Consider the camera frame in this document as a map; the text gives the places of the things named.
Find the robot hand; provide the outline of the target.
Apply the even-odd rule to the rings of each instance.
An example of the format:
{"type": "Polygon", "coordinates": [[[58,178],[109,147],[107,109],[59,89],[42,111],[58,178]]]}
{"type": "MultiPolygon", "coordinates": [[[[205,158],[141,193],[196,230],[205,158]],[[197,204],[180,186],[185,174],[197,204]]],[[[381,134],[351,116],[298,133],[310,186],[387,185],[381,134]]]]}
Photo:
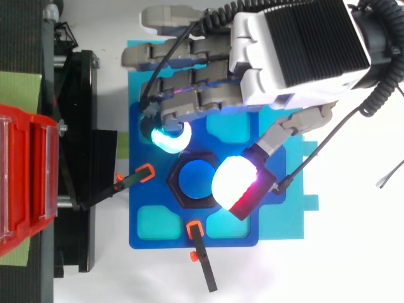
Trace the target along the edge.
{"type": "Polygon", "coordinates": [[[141,22],[167,40],[126,48],[121,64],[152,72],[141,89],[140,125],[165,152],[188,146],[197,119],[264,106],[291,111],[216,169],[213,199],[239,220],[292,181],[277,181],[268,159],[289,138],[327,124],[338,99],[371,68],[343,1],[236,1],[206,11],[152,6],[141,22]]]}

